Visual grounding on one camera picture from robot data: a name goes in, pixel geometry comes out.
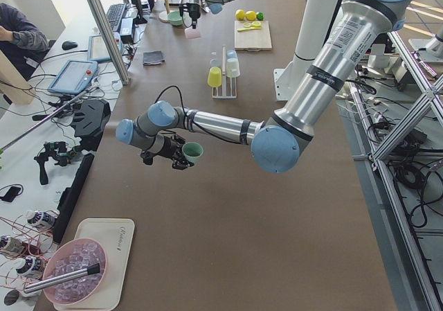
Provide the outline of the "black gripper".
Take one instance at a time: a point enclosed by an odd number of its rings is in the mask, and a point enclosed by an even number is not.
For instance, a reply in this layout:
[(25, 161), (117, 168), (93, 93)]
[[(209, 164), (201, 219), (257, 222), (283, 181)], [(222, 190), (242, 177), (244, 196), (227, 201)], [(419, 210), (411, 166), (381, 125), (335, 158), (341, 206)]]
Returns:
[(191, 26), (193, 29), (197, 28), (197, 20), (200, 18), (200, 4), (199, 3), (188, 3), (188, 13), (190, 18), (192, 19)]
[(172, 168), (185, 170), (195, 164), (188, 161), (183, 155), (181, 148), (186, 144), (186, 140), (178, 134), (166, 136), (157, 134), (152, 146), (141, 152), (141, 159), (146, 165), (152, 165), (155, 156), (172, 160)]

